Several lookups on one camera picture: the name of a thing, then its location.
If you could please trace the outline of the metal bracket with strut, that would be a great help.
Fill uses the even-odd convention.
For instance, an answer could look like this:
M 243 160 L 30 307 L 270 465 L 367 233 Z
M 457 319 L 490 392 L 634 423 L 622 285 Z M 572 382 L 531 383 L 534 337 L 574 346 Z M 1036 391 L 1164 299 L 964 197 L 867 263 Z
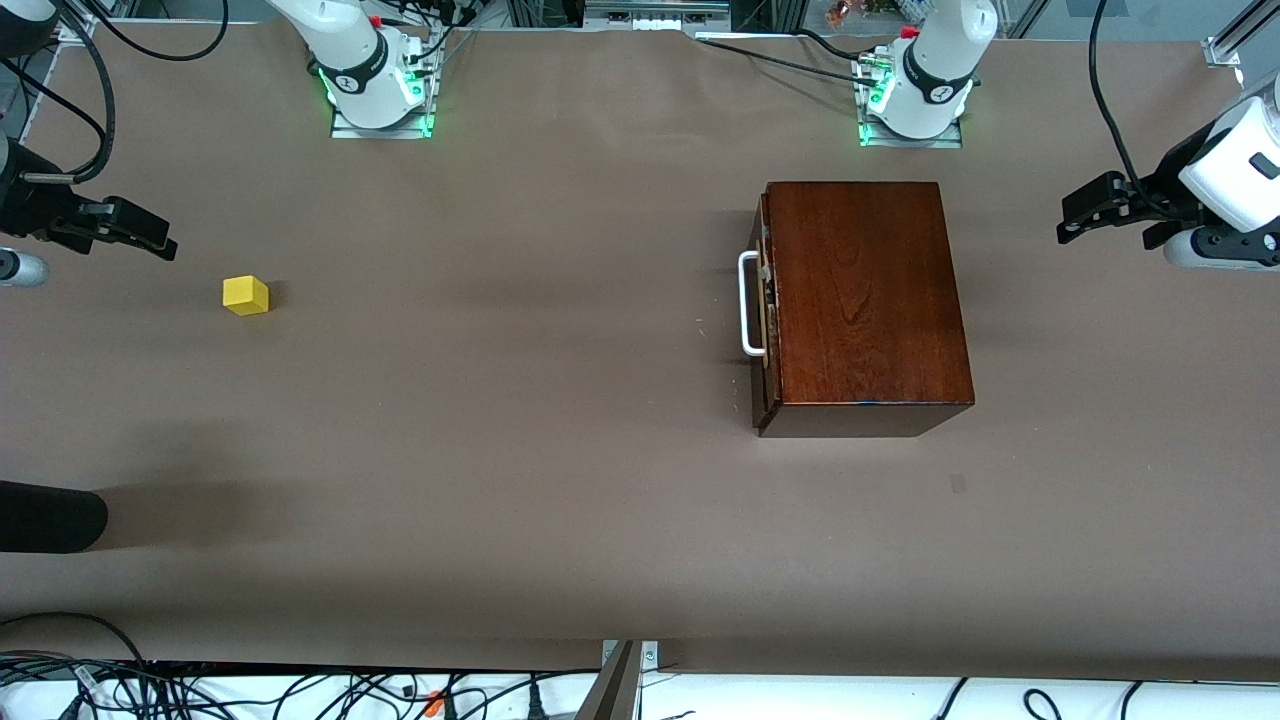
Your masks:
M 657 641 L 605 641 L 602 670 L 573 720 L 639 720 L 641 679 L 658 670 Z

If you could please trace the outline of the aluminium frame profile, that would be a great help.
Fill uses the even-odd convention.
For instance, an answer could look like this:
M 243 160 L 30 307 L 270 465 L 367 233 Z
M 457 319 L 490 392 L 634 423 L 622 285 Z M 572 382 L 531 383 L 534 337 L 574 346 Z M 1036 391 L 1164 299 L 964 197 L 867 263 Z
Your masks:
M 1239 51 L 1280 20 L 1280 0 L 1249 0 L 1216 35 L 1201 42 L 1208 67 L 1239 67 Z
M 110 20 L 132 18 L 140 0 L 50 0 L 72 24 L 92 35 L 102 17 Z

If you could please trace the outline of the dark brown wooden cabinet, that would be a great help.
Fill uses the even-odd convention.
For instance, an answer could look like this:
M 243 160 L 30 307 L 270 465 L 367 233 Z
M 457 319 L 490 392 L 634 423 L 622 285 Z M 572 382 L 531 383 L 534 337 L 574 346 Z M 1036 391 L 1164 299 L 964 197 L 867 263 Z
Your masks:
M 977 401 L 941 188 L 777 181 L 763 438 L 911 438 Z

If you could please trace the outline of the yellow cube block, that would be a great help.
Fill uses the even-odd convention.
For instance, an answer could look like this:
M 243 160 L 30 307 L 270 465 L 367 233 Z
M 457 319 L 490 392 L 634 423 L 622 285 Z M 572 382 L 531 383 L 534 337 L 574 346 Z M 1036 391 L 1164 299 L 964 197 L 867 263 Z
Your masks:
M 270 288 L 255 275 L 225 278 L 221 283 L 221 305 L 237 316 L 269 313 L 271 309 Z

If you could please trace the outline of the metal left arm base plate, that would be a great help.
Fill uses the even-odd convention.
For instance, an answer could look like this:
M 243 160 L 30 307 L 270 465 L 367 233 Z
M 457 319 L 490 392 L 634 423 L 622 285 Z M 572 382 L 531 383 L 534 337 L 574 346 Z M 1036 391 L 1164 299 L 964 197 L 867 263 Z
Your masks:
M 863 147 L 893 149 L 960 149 L 963 132 L 959 119 L 952 119 L 948 127 L 931 138 L 911 138 L 892 131 L 881 117 L 879 110 L 895 87 L 895 77 L 890 60 L 863 53 L 850 61 L 850 69 L 856 79 L 869 79 L 870 85 L 855 86 L 858 104 L 858 140 Z

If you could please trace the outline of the black rounded cylinder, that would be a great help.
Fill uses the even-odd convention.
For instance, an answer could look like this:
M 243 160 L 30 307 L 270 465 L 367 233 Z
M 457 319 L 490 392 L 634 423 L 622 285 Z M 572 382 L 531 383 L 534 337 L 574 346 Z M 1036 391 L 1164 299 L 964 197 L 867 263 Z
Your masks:
M 95 492 L 0 480 L 0 553 L 83 552 L 108 520 Z

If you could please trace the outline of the wooden drawer with white handle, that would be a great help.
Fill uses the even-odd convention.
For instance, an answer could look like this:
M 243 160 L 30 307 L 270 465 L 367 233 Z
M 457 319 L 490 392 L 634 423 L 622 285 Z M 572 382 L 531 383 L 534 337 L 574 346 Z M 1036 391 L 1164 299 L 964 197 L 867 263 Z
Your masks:
M 736 261 L 740 343 L 750 363 L 751 425 L 763 434 L 777 404 L 778 391 L 772 363 L 772 266 L 769 258 L 767 195 L 756 205 L 751 238 Z

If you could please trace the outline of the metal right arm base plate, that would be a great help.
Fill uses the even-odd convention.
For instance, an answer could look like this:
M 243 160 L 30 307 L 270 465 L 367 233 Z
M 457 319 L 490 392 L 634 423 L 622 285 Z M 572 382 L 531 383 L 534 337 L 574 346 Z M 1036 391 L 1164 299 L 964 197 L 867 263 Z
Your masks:
M 443 50 L 397 28 L 376 29 L 370 56 L 344 69 L 320 67 L 333 106 L 333 138 L 434 136 Z

